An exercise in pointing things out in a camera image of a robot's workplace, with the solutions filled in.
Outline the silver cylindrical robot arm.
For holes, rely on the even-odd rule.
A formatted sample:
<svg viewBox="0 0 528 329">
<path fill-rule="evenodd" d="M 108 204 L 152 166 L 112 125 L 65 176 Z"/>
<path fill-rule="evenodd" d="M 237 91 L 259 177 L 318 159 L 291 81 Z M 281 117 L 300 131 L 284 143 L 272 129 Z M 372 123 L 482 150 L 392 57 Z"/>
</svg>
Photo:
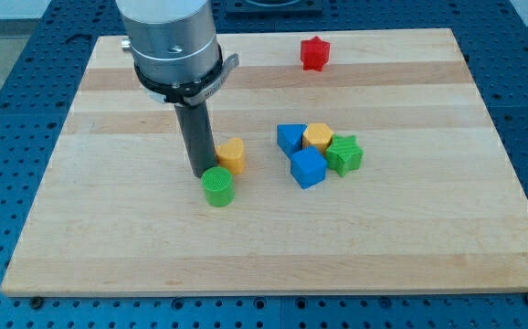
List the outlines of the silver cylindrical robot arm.
<svg viewBox="0 0 528 329">
<path fill-rule="evenodd" d="M 197 106 L 214 95 L 239 56 L 225 57 L 209 0 L 117 0 L 141 84 L 161 102 Z"/>
</svg>

